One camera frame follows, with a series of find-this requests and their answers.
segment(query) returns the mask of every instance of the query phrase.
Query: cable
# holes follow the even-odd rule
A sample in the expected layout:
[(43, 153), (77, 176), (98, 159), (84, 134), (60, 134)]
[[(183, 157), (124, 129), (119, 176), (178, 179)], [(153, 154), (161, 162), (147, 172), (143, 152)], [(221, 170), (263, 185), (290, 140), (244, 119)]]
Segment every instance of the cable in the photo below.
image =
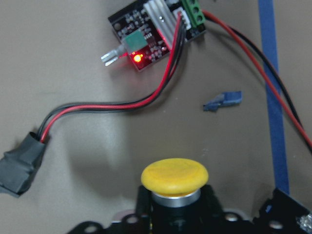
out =
[(58, 112), (51, 121), (47, 124), (45, 129), (42, 131), (42, 134), (40, 136), (40, 141), (44, 142), (52, 125), (54, 122), (59, 119), (64, 114), (73, 112), (73, 111), (92, 111), (92, 110), (101, 110), (101, 111), (114, 111), (114, 110), (134, 110), (141, 107), (144, 107), (146, 105), (149, 105), (154, 100), (157, 99), (157, 97), (161, 94), (165, 86), (168, 84), (169, 80), (171, 79), (174, 71), (176, 70), (177, 62), (179, 61), (180, 55), (181, 55), (181, 43), (184, 43), (185, 40), (185, 27), (184, 23), (181, 20), (181, 15), (178, 15), (177, 23), (175, 27), (175, 34), (174, 34), (174, 43), (173, 43), (173, 50), (170, 53), (169, 61), (163, 76), (163, 79), (160, 82), (160, 85), (156, 88), (156, 90), (148, 95), (147, 97), (140, 99), (139, 101), (131, 102), (131, 103), (121, 103), (121, 104), (99, 104), (99, 103), (93, 103), (93, 104), (79, 104), (79, 105), (73, 105), (68, 107), (61, 107), (61, 111)]
[[(213, 21), (211, 18), (206, 17), (207, 20), (210, 20), (213, 23), (216, 23), (215, 21)], [(267, 65), (267, 67), (269, 68), (270, 72), (272, 73), (272, 75), (274, 76), (275, 80), (277, 81), (279, 87), (281, 88), (281, 91), (286, 99), (286, 102), (289, 105), (290, 110), (292, 111), (292, 114), (294, 115), (294, 117), (296, 118), (296, 120), (298, 121), (298, 123), (303, 127), (301, 120), (299, 118), (299, 115), (296, 111), (296, 108), (293, 104), (293, 101), (282, 81), (282, 79), (280, 78), (278, 72), (276, 71), (276, 69), (274, 68), (274, 66), (272, 65), (272, 63), (269, 61), (269, 59), (265, 56), (265, 54), (263, 54), (263, 52), (248, 38), (246, 37), (244, 34), (242, 34), (241, 32), (239, 32), (238, 30), (236, 30), (235, 28), (231, 27), (228, 25), (228, 27), (230, 27), (236, 35), (238, 35), (243, 41), (245, 41), (256, 53), (257, 55), (262, 59), (262, 61)], [(312, 147), (309, 145), (309, 143), (304, 140), (310, 153), (312, 154)]]
[(213, 14), (211, 14), (208, 11), (203, 10), (202, 11), (205, 15), (205, 17), (208, 17), (212, 19), (214, 22), (219, 24), (224, 30), (228, 32), (228, 34), (239, 44), (239, 46), (243, 49), (243, 51), (246, 53), (246, 55), (249, 57), (249, 59), (252, 61), (252, 63), (255, 65), (259, 73), (264, 78), (265, 82), (267, 83), (268, 87), (273, 92), (274, 96), (278, 100), (278, 102), (281, 104), (282, 108), (284, 109), (285, 113), (289, 116), (299, 133), (302, 135), (302, 137), (305, 139), (306, 143), (312, 147), (312, 141), (310, 140), (309, 136), (305, 132), (305, 130), (302, 128), (300, 123), (297, 121), (291, 110), (287, 107), (286, 103), (283, 101), (281, 96), (279, 95), (278, 91), (275, 89), (274, 85), (270, 81), (269, 77), (266, 75), (265, 71), (261, 67), (261, 65), (258, 63), (257, 59), (254, 57), (254, 55), (250, 52), (250, 50), (247, 48), (247, 46), (241, 41), (241, 39), (235, 34), (235, 32), (223, 21), (215, 17)]

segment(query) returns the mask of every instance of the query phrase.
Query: glowing led light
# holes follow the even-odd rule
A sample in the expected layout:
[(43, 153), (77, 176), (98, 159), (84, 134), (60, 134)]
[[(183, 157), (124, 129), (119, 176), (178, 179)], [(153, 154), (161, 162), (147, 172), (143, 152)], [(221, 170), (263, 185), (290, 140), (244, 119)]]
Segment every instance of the glowing led light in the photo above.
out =
[(142, 54), (141, 55), (136, 55), (136, 56), (133, 57), (133, 60), (135, 62), (141, 62), (142, 61), (142, 57), (143, 57)]

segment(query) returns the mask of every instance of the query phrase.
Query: yellow round object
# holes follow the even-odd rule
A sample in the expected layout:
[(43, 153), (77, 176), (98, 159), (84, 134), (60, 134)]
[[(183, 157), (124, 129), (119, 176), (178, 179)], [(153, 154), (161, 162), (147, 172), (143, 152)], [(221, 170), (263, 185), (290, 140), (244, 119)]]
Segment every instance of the yellow round object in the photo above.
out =
[(169, 158), (147, 166), (141, 181), (145, 188), (163, 196), (183, 196), (204, 186), (208, 172), (199, 162)]

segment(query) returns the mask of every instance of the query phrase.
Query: blue tape strip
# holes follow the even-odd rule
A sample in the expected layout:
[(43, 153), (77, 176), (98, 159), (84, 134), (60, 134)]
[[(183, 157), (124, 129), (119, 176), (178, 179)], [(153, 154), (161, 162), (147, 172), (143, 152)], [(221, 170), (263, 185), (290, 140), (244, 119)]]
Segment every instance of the blue tape strip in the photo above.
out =
[[(278, 70), (273, 0), (258, 0), (262, 50)], [(265, 72), (280, 92), (280, 87), (267, 66)], [(275, 186), (289, 194), (282, 107), (266, 86)]]

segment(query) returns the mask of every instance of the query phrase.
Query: pwm controller board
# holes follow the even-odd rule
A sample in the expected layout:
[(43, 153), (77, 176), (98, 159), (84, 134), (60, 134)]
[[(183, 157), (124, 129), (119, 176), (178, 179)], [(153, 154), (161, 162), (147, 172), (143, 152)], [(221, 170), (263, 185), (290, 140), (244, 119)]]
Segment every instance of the pwm controller board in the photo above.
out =
[(111, 51), (113, 59), (102, 57), (108, 65), (118, 57), (128, 55), (141, 71), (157, 62), (172, 49), (178, 12), (187, 29), (186, 39), (203, 34), (205, 18), (197, 0), (137, 0), (108, 18), (121, 48)]

